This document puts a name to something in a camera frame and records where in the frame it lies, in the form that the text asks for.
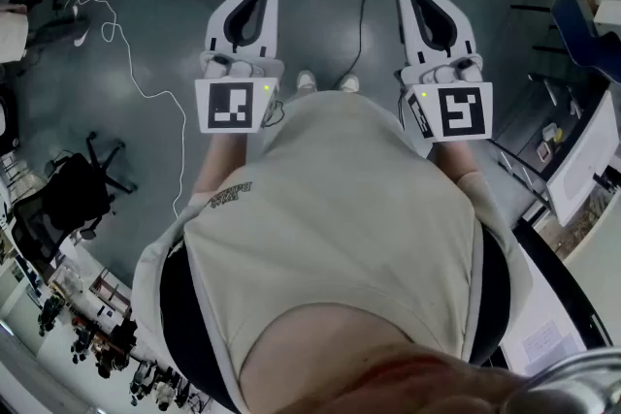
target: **blue chair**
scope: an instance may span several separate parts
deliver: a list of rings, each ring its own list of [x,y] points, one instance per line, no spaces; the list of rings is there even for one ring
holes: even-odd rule
[[[552,17],[574,64],[593,68],[621,83],[621,41],[614,33],[597,36],[577,0],[557,0]]]

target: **wall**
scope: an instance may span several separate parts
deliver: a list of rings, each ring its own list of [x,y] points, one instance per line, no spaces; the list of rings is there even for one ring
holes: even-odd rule
[[[618,193],[565,264],[602,318],[612,342],[621,345],[621,202]]]
[[[11,273],[11,271],[4,271],[0,274],[0,304],[11,296],[11,293],[17,287],[17,278]]]
[[[69,390],[84,398],[107,414],[155,414],[159,412],[151,398],[144,398],[136,407],[130,404],[129,384],[138,368],[132,363],[123,371],[113,371],[109,379],[103,379],[97,373],[95,358],[91,353],[83,363],[72,362],[71,344],[76,339],[71,325],[56,327],[46,335],[46,340],[37,355],[37,361]],[[176,405],[167,411],[177,414]]]
[[[0,329],[0,395],[19,414],[94,413],[55,381],[14,337]]]
[[[37,355],[45,340],[43,336],[39,335],[39,314],[41,314],[41,309],[24,292],[4,318],[5,323],[19,337],[19,341],[33,355]]]

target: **chair wheel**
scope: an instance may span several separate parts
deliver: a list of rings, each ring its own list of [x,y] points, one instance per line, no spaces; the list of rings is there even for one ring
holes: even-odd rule
[[[83,239],[95,239],[97,236],[94,230],[82,230],[80,231],[80,235],[82,235]]]

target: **black strap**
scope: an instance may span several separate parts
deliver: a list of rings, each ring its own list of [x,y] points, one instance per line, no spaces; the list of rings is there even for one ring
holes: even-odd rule
[[[166,259],[159,290],[164,338],[180,372],[203,393],[239,414],[215,359],[184,243]]]
[[[511,286],[507,259],[491,233],[483,228],[483,281],[471,364],[481,366],[498,348],[507,332]]]

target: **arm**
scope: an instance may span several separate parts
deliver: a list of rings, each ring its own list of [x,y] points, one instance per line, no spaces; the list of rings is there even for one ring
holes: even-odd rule
[[[193,193],[212,192],[245,165],[247,135],[213,135]]]
[[[478,171],[474,154],[466,142],[435,143],[436,166],[453,182],[457,183],[468,173]]]

